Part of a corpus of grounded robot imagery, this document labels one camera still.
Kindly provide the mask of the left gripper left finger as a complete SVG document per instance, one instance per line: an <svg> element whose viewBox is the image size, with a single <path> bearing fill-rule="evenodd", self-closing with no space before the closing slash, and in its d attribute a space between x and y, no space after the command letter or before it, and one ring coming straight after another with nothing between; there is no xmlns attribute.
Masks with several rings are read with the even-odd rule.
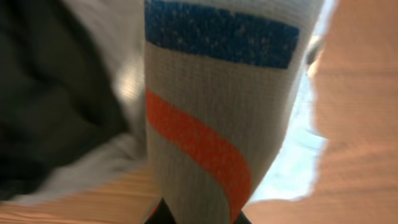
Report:
<svg viewBox="0 0 398 224"><path fill-rule="evenodd" d="M153 209L145 217L144 224L176 224L174 217L163 198L156 203Z"/></svg>

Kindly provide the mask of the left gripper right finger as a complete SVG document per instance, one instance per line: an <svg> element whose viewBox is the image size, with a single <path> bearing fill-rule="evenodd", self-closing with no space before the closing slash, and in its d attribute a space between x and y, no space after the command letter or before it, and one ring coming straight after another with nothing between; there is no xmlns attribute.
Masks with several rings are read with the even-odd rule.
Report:
<svg viewBox="0 0 398 224"><path fill-rule="evenodd" d="M240 214L237 216L237 218L234 221L234 224L252 224L250 220L245 216L243 212L240 212Z"/></svg>

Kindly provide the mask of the light blue printed t-shirt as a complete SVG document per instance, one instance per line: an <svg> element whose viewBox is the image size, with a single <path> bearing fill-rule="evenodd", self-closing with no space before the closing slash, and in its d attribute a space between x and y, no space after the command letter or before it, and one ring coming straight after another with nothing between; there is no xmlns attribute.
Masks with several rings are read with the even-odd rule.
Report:
<svg viewBox="0 0 398 224"><path fill-rule="evenodd" d="M249 202L312 191L327 140L310 73L335 7L144 3L147 150L176 223L234 223Z"/></svg>

